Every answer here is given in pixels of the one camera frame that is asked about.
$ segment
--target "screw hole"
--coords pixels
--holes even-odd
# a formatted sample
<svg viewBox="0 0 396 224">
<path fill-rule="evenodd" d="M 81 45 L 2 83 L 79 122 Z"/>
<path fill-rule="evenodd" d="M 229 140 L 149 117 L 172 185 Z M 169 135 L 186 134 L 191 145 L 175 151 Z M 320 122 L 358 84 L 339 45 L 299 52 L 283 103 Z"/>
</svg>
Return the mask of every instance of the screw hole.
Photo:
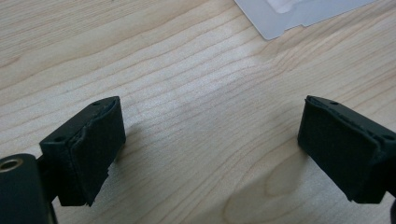
<svg viewBox="0 0 396 224">
<path fill-rule="evenodd" d="M 0 173 L 5 173 L 8 171 L 11 171 L 15 168 L 17 168 L 18 166 L 20 166 L 23 163 L 23 160 L 21 159 L 12 159 L 12 160 L 8 160 L 8 161 L 3 161 L 0 164 Z"/>
<path fill-rule="evenodd" d="M 382 135 L 382 137 L 385 138 L 385 139 L 387 139 L 387 140 L 390 140 L 390 141 L 396 140 L 395 137 L 390 136 L 390 135 Z"/>
<path fill-rule="evenodd" d="M 64 139 L 66 139 L 66 138 L 63 137 L 63 136 L 59 136 L 59 137 L 55 138 L 54 141 L 55 142 L 62 142 Z"/>
</svg>

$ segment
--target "black rubber pad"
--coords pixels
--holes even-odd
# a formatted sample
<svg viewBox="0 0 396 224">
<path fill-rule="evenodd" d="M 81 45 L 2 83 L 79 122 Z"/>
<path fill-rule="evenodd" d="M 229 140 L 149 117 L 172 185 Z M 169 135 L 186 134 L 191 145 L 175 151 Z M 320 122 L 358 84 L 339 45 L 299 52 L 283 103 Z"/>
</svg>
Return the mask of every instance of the black rubber pad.
<svg viewBox="0 0 396 224">
<path fill-rule="evenodd" d="M 298 143 L 350 201 L 396 191 L 396 134 L 341 104 L 308 96 Z"/>
<path fill-rule="evenodd" d="M 88 105 L 40 142 L 63 206 L 92 205 L 125 143 L 120 97 Z"/>
</svg>

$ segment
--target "white plastic packaging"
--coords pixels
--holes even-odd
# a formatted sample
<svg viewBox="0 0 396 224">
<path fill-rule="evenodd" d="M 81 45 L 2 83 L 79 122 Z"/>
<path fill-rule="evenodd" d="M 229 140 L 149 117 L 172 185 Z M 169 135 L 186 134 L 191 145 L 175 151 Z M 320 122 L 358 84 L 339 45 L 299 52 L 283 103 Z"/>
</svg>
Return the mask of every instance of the white plastic packaging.
<svg viewBox="0 0 396 224">
<path fill-rule="evenodd" d="M 309 26 L 375 0 L 235 0 L 265 39 Z"/>
</svg>

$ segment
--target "wooden table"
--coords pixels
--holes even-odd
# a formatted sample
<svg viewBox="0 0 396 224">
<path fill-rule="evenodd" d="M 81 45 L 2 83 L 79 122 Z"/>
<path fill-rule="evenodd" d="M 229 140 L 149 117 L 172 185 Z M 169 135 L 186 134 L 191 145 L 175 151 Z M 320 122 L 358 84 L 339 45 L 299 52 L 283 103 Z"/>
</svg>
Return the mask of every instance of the wooden table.
<svg viewBox="0 0 396 224">
<path fill-rule="evenodd" d="M 0 157 L 119 95 L 125 149 L 64 223 L 389 223 L 297 146 L 306 95 L 396 131 L 396 1 L 265 41 L 233 0 L 0 3 Z"/>
</svg>

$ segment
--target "table surface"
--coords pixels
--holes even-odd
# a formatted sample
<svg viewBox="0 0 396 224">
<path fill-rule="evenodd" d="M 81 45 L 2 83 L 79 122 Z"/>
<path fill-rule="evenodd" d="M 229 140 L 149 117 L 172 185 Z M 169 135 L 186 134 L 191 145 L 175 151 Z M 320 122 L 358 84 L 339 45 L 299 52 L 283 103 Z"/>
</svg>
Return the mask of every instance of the table surface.
<svg viewBox="0 0 396 224">
<path fill-rule="evenodd" d="M 297 146 L 306 95 L 396 131 L 396 1 L 264 40 L 233 0 L 0 3 L 0 157 L 121 98 L 126 147 L 60 223 L 389 223 Z"/>
</svg>

